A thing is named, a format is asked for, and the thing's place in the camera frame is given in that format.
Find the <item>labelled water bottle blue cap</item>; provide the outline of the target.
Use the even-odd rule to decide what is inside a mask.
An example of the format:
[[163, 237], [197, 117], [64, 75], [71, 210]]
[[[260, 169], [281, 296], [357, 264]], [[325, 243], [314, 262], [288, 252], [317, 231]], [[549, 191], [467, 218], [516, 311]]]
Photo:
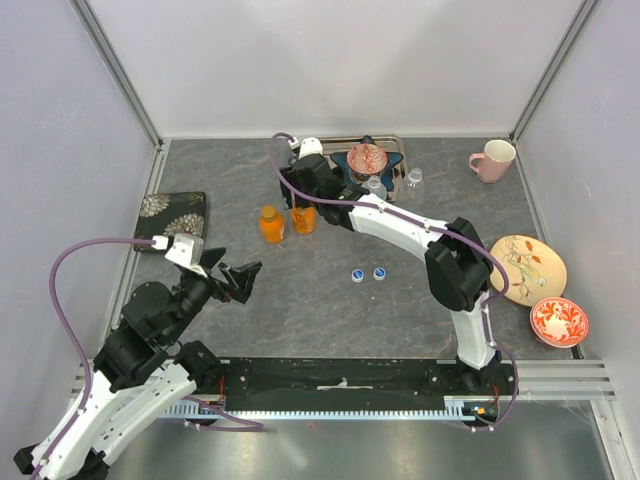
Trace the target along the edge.
[[371, 175], [368, 179], [361, 184], [370, 194], [375, 195], [379, 199], [387, 200], [387, 188], [382, 183], [382, 180], [377, 175]]

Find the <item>clear unlabelled water bottle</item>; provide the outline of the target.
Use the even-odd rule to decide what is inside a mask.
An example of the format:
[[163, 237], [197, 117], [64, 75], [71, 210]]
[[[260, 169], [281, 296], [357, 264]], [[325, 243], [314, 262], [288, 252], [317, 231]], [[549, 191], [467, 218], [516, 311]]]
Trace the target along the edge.
[[420, 168], [412, 168], [403, 180], [404, 198], [418, 200], [424, 195], [425, 181], [423, 171]]

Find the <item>white blue bottle cap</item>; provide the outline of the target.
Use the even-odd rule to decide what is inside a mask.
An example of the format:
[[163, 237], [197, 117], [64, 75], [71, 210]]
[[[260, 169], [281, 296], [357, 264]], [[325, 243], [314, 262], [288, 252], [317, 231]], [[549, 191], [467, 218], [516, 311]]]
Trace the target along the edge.
[[373, 271], [373, 277], [375, 280], [382, 281], [386, 278], [387, 272], [383, 267], [376, 267]]
[[361, 269], [354, 269], [351, 273], [351, 279], [353, 282], [359, 283], [364, 280], [365, 274]]

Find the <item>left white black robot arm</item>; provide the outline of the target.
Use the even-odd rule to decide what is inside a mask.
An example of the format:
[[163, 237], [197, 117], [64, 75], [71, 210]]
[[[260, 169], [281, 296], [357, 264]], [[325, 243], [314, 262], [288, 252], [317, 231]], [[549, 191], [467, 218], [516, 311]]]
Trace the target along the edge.
[[63, 419], [41, 443], [16, 452], [22, 474], [104, 479], [126, 447], [174, 403], [222, 386], [223, 365], [202, 342], [169, 351], [208, 301], [249, 299], [261, 262], [231, 267], [222, 261], [225, 252], [169, 252], [179, 283], [147, 282], [132, 293]]

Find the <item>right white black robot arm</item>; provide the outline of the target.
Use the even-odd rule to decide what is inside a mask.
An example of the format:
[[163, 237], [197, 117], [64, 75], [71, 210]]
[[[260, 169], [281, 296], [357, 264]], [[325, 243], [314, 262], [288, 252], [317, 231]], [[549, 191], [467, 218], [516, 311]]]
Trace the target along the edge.
[[431, 296], [451, 314], [463, 363], [457, 371], [460, 386], [477, 394], [493, 383], [490, 364], [500, 358], [488, 308], [494, 259], [469, 221], [421, 217], [362, 186], [344, 185], [320, 154], [275, 172], [289, 207], [312, 206], [327, 223], [384, 240], [422, 261]]

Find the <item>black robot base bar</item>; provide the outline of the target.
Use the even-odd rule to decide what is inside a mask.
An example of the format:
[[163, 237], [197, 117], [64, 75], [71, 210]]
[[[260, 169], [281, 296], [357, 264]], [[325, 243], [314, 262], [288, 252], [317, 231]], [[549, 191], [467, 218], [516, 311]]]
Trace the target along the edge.
[[238, 412], [440, 410], [471, 390], [459, 366], [426, 359], [241, 358], [221, 362], [225, 405]]

